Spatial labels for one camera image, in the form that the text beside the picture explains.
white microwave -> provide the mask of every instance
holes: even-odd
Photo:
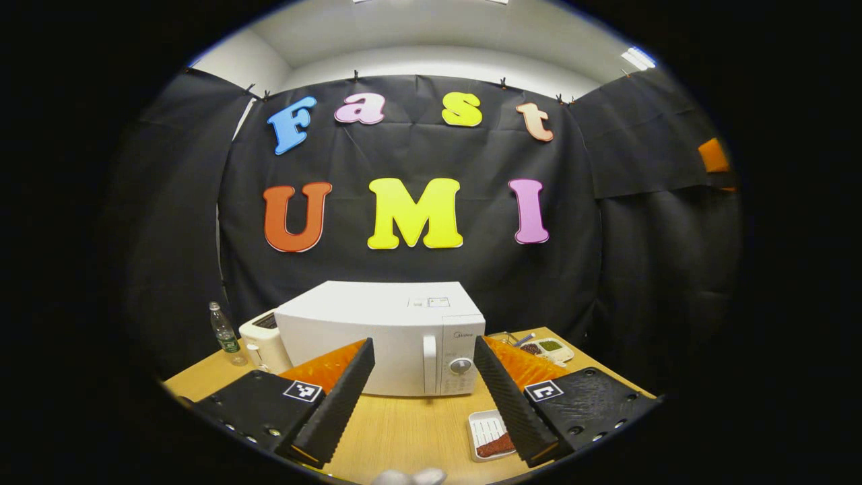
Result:
[[[362,338],[374,339],[364,394],[470,394],[476,337],[485,321],[458,282],[327,281],[275,310],[294,366]]]

purple letter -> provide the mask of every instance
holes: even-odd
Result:
[[[509,188],[515,191],[518,198],[518,232],[515,240],[519,244],[543,243],[550,238],[541,225],[541,208],[539,207],[539,191],[541,182],[531,179],[515,179],[509,181]]]
[[[383,105],[386,98],[373,92],[351,94],[344,99],[345,104],[335,112],[335,119],[342,123],[362,122],[375,124],[383,121]]]

white tray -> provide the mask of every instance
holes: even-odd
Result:
[[[490,443],[497,438],[500,438],[506,432],[506,424],[503,423],[503,417],[496,409],[490,411],[480,411],[473,413],[467,419],[467,426],[470,427],[470,436],[472,437],[473,453],[471,458],[474,462],[489,462],[498,458],[505,457],[515,453],[515,450],[497,453],[487,458],[482,458],[476,452],[476,449],[483,444]]]
[[[545,348],[540,345],[541,342],[556,342],[560,347],[562,347],[562,349],[545,350]],[[538,338],[536,340],[528,340],[524,345],[528,343],[535,343],[539,346],[539,350],[541,350],[542,354],[548,354],[562,362],[570,361],[575,356],[575,352],[572,349],[569,349],[565,343],[560,342],[556,338]]]

microwave control knob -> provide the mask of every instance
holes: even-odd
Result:
[[[470,359],[455,359],[451,363],[449,363],[449,368],[458,375],[464,374],[466,371],[470,370],[470,367],[473,365],[473,362],[470,362]]]

plastic water bottle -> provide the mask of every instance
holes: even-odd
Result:
[[[230,363],[237,366],[246,365],[247,361],[240,352],[240,343],[236,340],[234,328],[230,326],[228,317],[225,317],[222,308],[215,301],[209,302],[209,322],[213,325],[218,343],[230,354]]]

